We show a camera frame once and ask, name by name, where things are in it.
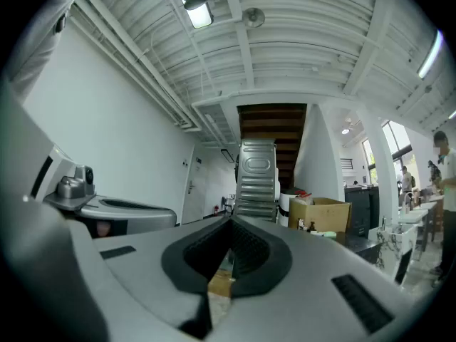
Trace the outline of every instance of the wall-mounted light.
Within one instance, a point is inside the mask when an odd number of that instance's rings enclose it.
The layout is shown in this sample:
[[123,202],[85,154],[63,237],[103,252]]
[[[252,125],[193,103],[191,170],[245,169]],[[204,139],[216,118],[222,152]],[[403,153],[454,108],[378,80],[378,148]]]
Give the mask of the wall-mounted light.
[[188,16],[192,21],[193,28],[199,29],[205,26],[210,26],[214,22],[214,17],[206,4],[201,5],[199,8],[187,10]]
[[420,78],[424,78],[430,68],[432,67],[435,59],[437,58],[437,54],[440,52],[440,49],[442,48],[442,43],[443,43],[443,35],[440,33],[440,31],[437,30],[437,35],[434,40],[434,44],[432,45],[432,48],[427,55],[424,64],[421,66],[420,70],[418,71],[418,75]]
[[223,156],[225,156],[225,158],[227,159],[227,161],[229,163],[234,163],[233,157],[231,157],[231,155],[229,154],[228,150],[223,149],[223,150],[220,150],[220,151],[222,152]]

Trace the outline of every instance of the cardboard box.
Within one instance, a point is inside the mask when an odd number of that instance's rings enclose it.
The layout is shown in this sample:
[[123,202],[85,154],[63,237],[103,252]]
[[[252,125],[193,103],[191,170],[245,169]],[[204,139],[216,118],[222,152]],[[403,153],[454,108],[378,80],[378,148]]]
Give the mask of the cardboard box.
[[304,219],[305,227],[311,222],[318,232],[345,232],[351,219],[351,204],[325,197],[313,199],[315,205],[305,205],[299,198],[290,199],[288,227],[298,229],[298,219]]
[[233,283],[234,280],[230,271],[219,270],[209,282],[207,290],[210,293],[230,298]]

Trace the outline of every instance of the wooden staircase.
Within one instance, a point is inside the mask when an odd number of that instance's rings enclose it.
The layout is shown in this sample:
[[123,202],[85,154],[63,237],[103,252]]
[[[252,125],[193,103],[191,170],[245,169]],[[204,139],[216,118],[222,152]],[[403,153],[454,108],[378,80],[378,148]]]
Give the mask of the wooden staircase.
[[237,108],[242,139],[274,139],[282,189],[294,186],[294,166],[301,145],[305,104],[258,104]]

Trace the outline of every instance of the door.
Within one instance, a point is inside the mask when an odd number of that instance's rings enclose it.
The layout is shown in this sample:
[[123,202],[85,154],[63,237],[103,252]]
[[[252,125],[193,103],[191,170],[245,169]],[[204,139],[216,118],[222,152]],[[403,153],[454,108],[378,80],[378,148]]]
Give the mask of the door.
[[185,193],[182,224],[195,222],[203,218],[206,201],[206,177],[206,164],[195,151],[192,156],[187,191]]

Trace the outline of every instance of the person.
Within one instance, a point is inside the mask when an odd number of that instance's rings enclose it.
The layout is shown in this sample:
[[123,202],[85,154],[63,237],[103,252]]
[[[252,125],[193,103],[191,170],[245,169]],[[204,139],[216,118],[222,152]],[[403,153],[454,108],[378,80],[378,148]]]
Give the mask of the person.
[[456,151],[450,148],[444,132],[434,134],[434,146],[440,149],[442,160],[442,179],[437,178],[435,185],[443,190],[443,243],[442,261],[431,270],[442,280],[448,274],[456,254]]
[[429,180],[431,181],[431,183],[435,183],[435,182],[437,182],[437,180],[440,181],[442,179],[440,170],[436,165],[434,165],[434,162],[429,160],[427,162],[427,168],[430,168],[430,179]]
[[402,192],[412,192],[412,174],[407,171],[407,167],[402,167]]

